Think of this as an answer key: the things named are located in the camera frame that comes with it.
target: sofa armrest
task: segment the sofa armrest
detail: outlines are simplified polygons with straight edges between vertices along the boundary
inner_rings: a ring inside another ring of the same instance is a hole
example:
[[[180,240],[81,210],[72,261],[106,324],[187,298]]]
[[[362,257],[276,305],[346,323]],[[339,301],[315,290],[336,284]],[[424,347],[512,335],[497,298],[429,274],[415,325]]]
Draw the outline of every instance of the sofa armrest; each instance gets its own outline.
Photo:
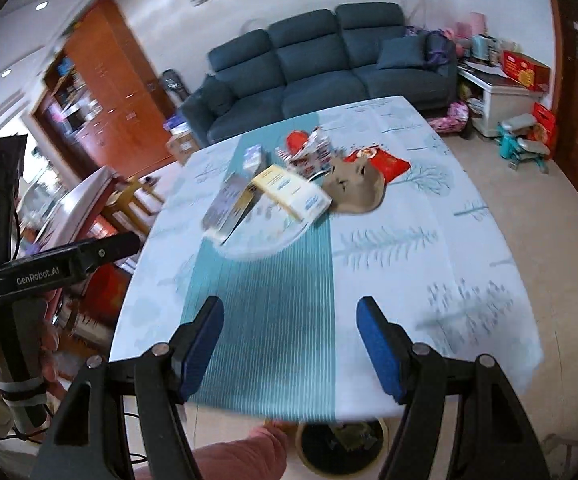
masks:
[[[447,105],[449,105],[457,99],[456,86],[458,85],[458,56],[456,56],[456,44],[451,40],[447,40],[447,38],[444,38],[444,40],[444,50],[449,59],[444,65],[440,65],[436,69],[436,73],[448,79],[447,85],[449,95],[447,97]]]
[[[196,90],[189,95],[180,105],[180,110],[201,147],[209,146],[207,132],[215,121],[215,116],[200,97],[200,92]]]

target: beige tile floor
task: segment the beige tile floor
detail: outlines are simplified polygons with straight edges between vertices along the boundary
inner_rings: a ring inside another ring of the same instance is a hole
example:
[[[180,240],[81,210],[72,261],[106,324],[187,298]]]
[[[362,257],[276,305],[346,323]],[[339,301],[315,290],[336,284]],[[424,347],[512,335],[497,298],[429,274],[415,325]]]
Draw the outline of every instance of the beige tile floor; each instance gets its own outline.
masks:
[[[507,239],[529,294],[540,329],[544,362],[522,403],[540,439],[549,433],[578,439],[578,194],[560,169],[538,173],[533,163],[509,170],[494,144],[450,137],[447,144],[474,181]],[[166,194],[176,171],[163,171]],[[245,416],[186,406],[186,432],[192,447],[243,438],[259,424]],[[399,421],[389,421],[391,436]],[[445,478],[456,423],[448,402],[432,479]],[[128,420],[131,449],[142,445],[137,421]],[[362,478],[377,478],[379,465]],[[312,479],[291,452],[285,480]]]

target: sofa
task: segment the sofa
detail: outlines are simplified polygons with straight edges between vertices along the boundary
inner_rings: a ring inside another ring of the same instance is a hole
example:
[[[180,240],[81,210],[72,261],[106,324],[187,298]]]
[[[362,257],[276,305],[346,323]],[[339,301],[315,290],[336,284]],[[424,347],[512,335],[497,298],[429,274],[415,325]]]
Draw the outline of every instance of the sofa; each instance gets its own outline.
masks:
[[[384,2],[314,10],[253,30],[209,52],[213,75],[182,103],[181,114],[207,146],[370,98],[402,95],[418,110],[447,107],[456,99],[454,44],[438,34],[419,34],[422,55],[440,49],[444,63],[414,62],[410,68],[412,63],[397,59],[392,65],[398,68],[389,68],[386,42],[392,58],[406,60],[412,54],[407,51],[418,48],[409,38],[396,40],[406,30],[400,6]]]

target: table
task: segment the table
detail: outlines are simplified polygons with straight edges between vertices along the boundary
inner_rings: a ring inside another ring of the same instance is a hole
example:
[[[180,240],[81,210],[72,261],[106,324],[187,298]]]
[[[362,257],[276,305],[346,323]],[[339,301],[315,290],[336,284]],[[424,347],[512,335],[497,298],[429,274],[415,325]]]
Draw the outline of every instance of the table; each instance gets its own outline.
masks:
[[[482,88],[482,118],[472,118],[474,128],[484,137],[498,137],[500,121],[531,113],[534,103],[544,94],[532,92],[509,77],[485,72],[470,72],[458,67],[458,75]]]
[[[227,242],[200,221],[246,147],[267,153],[321,125],[338,148],[374,143],[411,162],[380,208],[307,227],[263,197]],[[445,143],[403,98],[330,108],[194,153],[146,241],[111,359],[141,354],[220,297],[225,323],[195,402],[284,420],[358,420],[402,412],[381,389],[355,326],[373,296],[414,341],[496,356],[522,390],[542,360],[509,248]]]

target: wooden cabinet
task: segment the wooden cabinet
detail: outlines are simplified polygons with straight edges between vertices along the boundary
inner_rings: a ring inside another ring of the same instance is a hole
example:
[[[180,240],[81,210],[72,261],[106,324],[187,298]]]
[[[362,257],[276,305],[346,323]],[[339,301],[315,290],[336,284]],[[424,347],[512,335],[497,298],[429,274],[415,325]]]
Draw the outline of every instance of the wooden cabinet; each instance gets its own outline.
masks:
[[[115,2],[98,0],[64,50],[102,106],[76,137],[91,158],[127,178],[173,161],[163,123],[175,109]]]

